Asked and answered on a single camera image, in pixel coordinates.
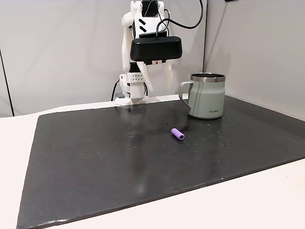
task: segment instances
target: white wall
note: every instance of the white wall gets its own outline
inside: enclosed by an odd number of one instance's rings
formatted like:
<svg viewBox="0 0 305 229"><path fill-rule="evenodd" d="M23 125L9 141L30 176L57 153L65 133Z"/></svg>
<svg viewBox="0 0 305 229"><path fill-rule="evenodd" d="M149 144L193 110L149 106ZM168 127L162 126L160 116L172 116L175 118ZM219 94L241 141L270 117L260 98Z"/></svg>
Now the white wall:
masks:
<svg viewBox="0 0 305 229"><path fill-rule="evenodd" d="M187 2L164 0L172 19L194 25L200 3ZM121 20L129 11L130 0L0 0L0 47L16 115L109 101L123 73ZM149 96L177 93L202 70L205 20L191 31L170 30L183 40L174 86L167 91L162 67L153 66Z"/></svg>
<svg viewBox="0 0 305 229"><path fill-rule="evenodd" d="M12 116L12 113L10 108L9 94L6 87L3 67L0 59L0 118L9 116Z"/></svg>
<svg viewBox="0 0 305 229"><path fill-rule="evenodd" d="M305 119L304 0L209 0L205 43L228 95Z"/></svg>

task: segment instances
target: black mat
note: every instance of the black mat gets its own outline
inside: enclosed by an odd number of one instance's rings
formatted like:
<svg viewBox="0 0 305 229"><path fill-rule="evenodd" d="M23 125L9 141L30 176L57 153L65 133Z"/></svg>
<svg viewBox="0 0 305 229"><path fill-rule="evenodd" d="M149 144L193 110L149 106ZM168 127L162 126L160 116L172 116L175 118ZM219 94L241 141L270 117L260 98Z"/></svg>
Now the black mat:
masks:
<svg viewBox="0 0 305 229"><path fill-rule="evenodd" d="M231 97L221 119L187 114L171 101L40 116L17 228L102 215L305 156L303 121Z"/></svg>

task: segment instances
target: purple cylinder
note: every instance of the purple cylinder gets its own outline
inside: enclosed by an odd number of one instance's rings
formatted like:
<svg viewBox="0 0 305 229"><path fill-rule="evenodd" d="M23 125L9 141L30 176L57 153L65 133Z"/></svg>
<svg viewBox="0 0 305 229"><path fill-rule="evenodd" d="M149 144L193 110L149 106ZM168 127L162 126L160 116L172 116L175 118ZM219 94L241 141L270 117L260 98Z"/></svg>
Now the purple cylinder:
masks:
<svg viewBox="0 0 305 229"><path fill-rule="evenodd" d="M184 139L184 134L182 134L179 130L177 130L176 128L172 129L172 134L178 138L179 140L183 140Z"/></svg>

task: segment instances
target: gray mug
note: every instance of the gray mug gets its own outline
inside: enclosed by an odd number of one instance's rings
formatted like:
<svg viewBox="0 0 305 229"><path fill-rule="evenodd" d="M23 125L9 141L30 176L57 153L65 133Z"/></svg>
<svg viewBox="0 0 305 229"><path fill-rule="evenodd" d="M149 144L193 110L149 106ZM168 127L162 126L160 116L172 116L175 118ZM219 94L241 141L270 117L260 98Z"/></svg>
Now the gray mug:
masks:
<svg viewBox="0 0 305 229"><path fill-rule="evenodd" d="M179 86L179 98L191 109L190 116L214 119L223 115L225 76L213 73L191 75L191 81ZM190 84L189 103L183 100L183 86Z"/></svg>

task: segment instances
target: table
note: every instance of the table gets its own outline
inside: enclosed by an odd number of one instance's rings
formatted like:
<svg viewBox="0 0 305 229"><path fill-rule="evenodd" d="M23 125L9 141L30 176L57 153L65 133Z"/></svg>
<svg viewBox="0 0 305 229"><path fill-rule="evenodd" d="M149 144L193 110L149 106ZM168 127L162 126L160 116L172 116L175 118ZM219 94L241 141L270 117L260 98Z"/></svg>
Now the table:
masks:
<svg viewBox="0 0 305 229"><path fill-rule="evenodd" d="M151 102L178 99L177 95L170 95L152 98ZM116 106L114 102L81 104L0 119L1 228L16 228L38 116L112 106ZM190 228L200 225L207 228L303 228L304 191L305 160L301 160L56 228Z"/></svg>

